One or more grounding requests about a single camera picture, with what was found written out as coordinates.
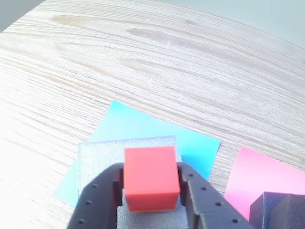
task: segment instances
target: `table surface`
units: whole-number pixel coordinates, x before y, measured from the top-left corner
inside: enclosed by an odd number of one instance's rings
[[[304,49],[199,10],[47,0],[0,34],[2,221],[66,227],[53,192],[113,99],[221,140],[222,193],[242,146],[305,170],[304,75]]]

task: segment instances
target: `gray foam pad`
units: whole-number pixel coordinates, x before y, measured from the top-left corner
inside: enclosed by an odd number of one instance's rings
[[[181,154],[175,136],[125,139],[118,141],[89,142],[79,144],[78,192],[81,194],[94,178],[115,163],[124,162],[125,148],[175,146],[176,160]],[[125,195],[123,206],[118,207],[118,229],[186,229],[188,228],[185,207],[177,202],[175,210],[160,212],[130,213]]]

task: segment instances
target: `black plastic part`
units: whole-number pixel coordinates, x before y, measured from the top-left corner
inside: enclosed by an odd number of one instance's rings
[[[254,229],[192,167],[178,163],[178,173],[189,229]],[[68,229],[116,229],[122,188],[123,164],[104,170],[83,190]]]
[[[288,194],[264,192],[251,206],[249,222],[256,229],[268,229],[271,210]]]
[[[81,194],[68,229],[115,229],[122,206],[123,163],[104,170]]]
[[[254,229],[191,166],[178,163],[178,173],[189,229]]]
[[[271,210],[269,229],[305,229],[305,196],[288,194]]]

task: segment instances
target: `blue paper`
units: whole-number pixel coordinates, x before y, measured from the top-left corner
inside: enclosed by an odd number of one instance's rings
[[[191,165],[205,179],[210,175],[219,140],[153,118],[129,106],[113,101],[99,127],[88,142],[175,135],[182,161]],[[55,191],[55,195],[76,206],[77,159]]]

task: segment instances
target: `screw hole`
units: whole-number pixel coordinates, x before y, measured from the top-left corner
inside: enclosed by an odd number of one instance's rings
[[[85,223],[85,220],[84,220],[84,219],[79,219],[79,220],[78,220],[78,223],[79,223],[79,224],[84,224],[84,223]]]

